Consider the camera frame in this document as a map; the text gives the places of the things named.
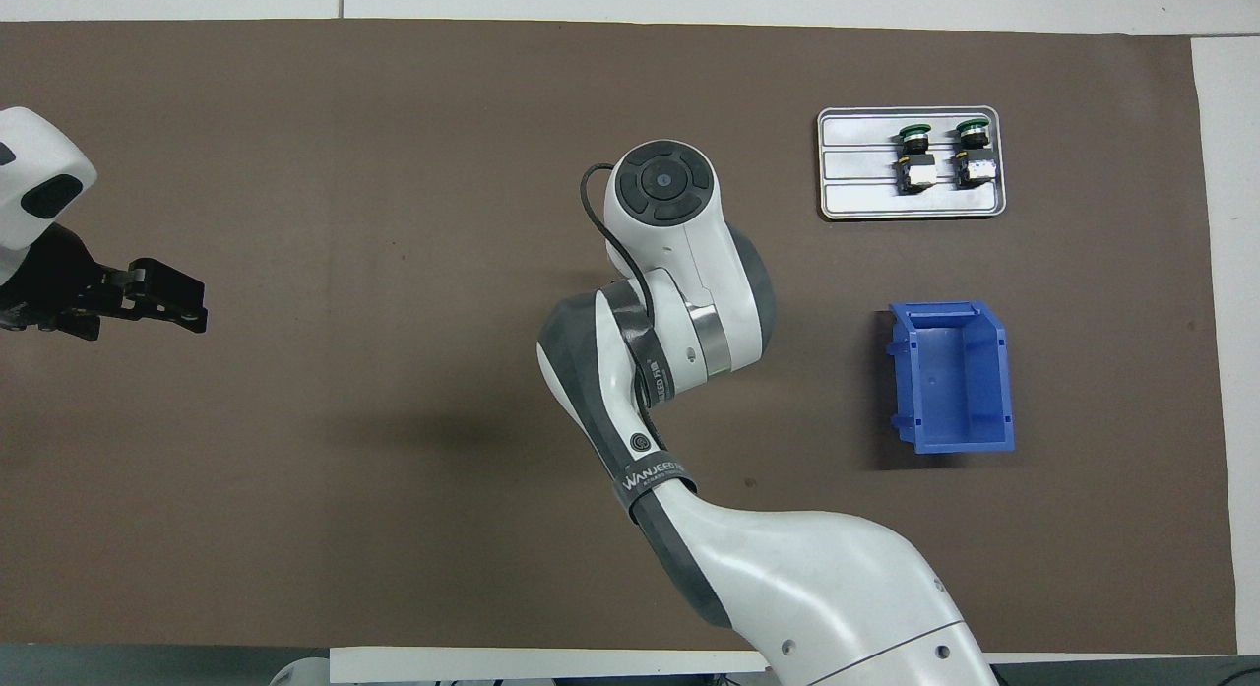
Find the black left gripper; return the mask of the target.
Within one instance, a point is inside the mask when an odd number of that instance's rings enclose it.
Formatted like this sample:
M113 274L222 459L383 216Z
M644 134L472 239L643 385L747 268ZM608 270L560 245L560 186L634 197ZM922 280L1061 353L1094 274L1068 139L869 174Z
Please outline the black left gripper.
M98 340L100 318L129 318L122 288L110 282L113 272L92 257L76 232L50 224L3 282L3 328L38 327ZM205 282L155 259L132 261L129 274L129 300L141 318L171 322L192 333L207 330Z

